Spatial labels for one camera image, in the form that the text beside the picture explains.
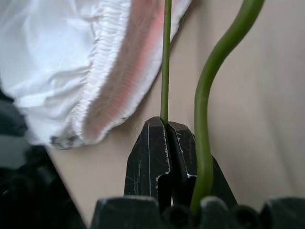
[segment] beige wall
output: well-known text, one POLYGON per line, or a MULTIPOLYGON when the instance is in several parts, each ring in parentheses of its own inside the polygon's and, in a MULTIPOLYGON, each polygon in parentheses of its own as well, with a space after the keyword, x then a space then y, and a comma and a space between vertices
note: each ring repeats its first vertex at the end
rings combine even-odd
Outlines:
MULTIPOLYGON (((170 120, 193 130, 193 97, 207 56, 241 0, 194 0, 171 55, 170 120)), ((305 196, 305 1, 266 0, 211 90, 212 153, 239 203, 305 196)), ((52 156, 90 221, 100 197, 123 194, 126 160, 143 121, 160 110, 160 77, 136 114, 100 144, 52 156)))

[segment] curved green stem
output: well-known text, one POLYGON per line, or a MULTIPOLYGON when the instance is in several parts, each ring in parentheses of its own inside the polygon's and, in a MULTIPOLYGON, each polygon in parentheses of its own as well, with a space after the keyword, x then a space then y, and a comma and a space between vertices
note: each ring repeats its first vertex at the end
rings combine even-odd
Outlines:
POLYGON ((234 22, 214 47, 201 73, 196 94, 194 127, 197 156, 197 180, 191 201, 191 211, 196 214, 200 200, 211 192, 213 161, 210 153, 207 107, 212 82, 230 52, 238 45, 253 26, 264 0, 244 0, 234 22))
POLYGON ((165 0, 162 57, 161 120, 168 123, 168 84, 170 71, 172 0, 165 0))

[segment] white fabric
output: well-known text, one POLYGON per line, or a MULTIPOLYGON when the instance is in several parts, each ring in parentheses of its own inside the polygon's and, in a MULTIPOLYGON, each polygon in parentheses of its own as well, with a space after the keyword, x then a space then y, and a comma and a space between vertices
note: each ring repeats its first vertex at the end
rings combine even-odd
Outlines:
MULTIPOLYGON (((174 0, 172 36, 191 0, 174 0)), ((164 1, 0 4, 1 89, 32 144, 94 144, 132 115, 162 60, 164 1)))

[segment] green plant stem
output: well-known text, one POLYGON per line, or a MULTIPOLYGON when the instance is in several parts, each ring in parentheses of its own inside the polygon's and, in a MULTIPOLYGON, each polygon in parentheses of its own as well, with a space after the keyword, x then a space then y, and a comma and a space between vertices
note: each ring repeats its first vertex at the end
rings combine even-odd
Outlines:
POLYGON ((162 90, 161 90, 161 120, 168 124, 168 84, 170 71, 172 0, 165 0, 163 26, 163 57, 162 57, 162 90))
POLYGON ((253 26, 264 0, 244 0, 234 22, 214 47, 201 73, 196 94, 194 127, 197 156, 197 180, 191 201, 191 211, 196 214, 200 200, 211 192, 213 161, 210 153, 207 107, 212 82, 230 52, 238 45, 253 26))

